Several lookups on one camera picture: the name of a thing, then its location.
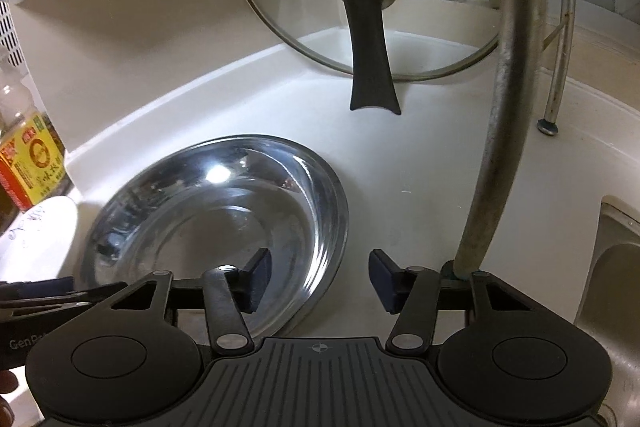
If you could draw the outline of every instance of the human hand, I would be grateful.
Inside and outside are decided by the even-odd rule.
[[[0,371],[0,394],[11,393],[18,388],[18,379],[11,371]],[[14,423],[14,412],[7,401],[0,397],[0,427],[11,427]]]

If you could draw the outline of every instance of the curved faucet pipe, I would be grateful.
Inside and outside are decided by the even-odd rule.
[[[574,40],[575,0],[562,0],[560,23],[558,25],[558,50],[556,51],[556,63],[551,77],[551,88],[546,100],[545,116],[538,120],[540,132],[555,136],[558,134],[558,111],[564,93],[564,83],[569,70],[569,58],[571,56],[571,44]]]
[[[471,210],[453,272],[479,269],[504,210],[520,163],[542,54],[546,0],[500,0],[502,21],[494,104]]]

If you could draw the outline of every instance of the red label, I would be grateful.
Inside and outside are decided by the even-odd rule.
[[[2,157],[6,160],[6,162],[11,166],[14,163],[15,155],[17,154],[15,150],[15,138],[12,138],[9,143],[7,143],[0,150]]]
[[[27,127],[22,133],[22,143],[28,144],[34,136],[36,136],[36,130],[33,127]]]
[[[22,212],[33,206],[25,190],[3,162],[0,162],[0,185]]]

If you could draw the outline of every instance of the sink basin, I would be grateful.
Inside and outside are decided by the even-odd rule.
[[[603,203],[575,324],[609,353],[613,379],[600,409],[609,427],[640,426],[640,223]]]

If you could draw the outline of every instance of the kitchen wall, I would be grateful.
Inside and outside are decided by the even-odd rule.
[[[340,21],[339,0],[263,2],[296,34]],[[280,42],[245,0],[24,0],[11,10],[33,80],[69,150],[169,91]],[[481,46],[499,12],[473,2],[399,0],[385,21]],[[547,68],[554,53],[551,47],[543,57]],[[640,26],[578,2],[570,76],[640,110],[639,54]]]
[[[170,90],[279,42],[245,0],[25,0],[11,12],[70,150]]]

